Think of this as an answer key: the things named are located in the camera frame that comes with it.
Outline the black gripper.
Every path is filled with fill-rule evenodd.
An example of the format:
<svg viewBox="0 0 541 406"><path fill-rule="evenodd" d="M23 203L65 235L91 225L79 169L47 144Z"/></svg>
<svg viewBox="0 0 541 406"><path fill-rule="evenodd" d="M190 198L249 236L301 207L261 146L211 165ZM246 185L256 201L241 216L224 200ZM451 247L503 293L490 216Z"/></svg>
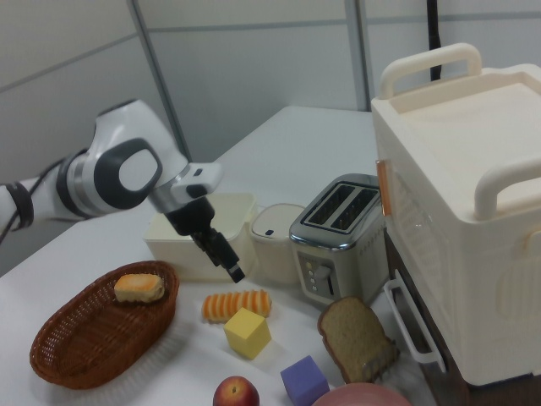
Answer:
<svg viewBox="0 0 541 406"><path fill-rule="evenodd" d="M165 214L178 235L191 235L195 244L209 257L214 266L221 266L234 283L239 283L245 274L238 264L239 258L222 233L210 224L215 210L206 197L189 202L175 211Z"/></svg>

